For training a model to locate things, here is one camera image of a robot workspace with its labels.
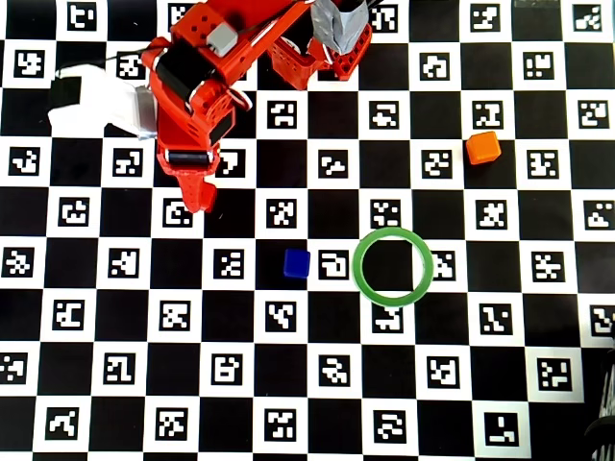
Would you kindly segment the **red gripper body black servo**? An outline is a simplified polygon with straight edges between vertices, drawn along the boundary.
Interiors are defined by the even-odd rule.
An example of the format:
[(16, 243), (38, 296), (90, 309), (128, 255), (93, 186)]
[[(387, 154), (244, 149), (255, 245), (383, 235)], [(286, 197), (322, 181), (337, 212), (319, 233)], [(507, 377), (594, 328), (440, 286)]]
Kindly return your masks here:
[(186, 99), (164, 90), (158, 110), (159, 160), (164, 166), (217, 166), (220, 142), (236, 107), (223, 88), (199, 88)]

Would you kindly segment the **red gripper finger with black pad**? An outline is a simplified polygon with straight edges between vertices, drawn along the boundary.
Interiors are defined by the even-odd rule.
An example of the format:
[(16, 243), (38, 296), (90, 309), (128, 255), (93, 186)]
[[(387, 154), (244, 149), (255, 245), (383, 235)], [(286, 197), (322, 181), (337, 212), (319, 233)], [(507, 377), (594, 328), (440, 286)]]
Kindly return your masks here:
[(215, 201), (215, 185), (206, 177), (215, 173), (215, 165), (173, 166), (167, 161), (160, 163), (165, 174), (177, 179), (185, 207), (191, 212), (210, 212)]

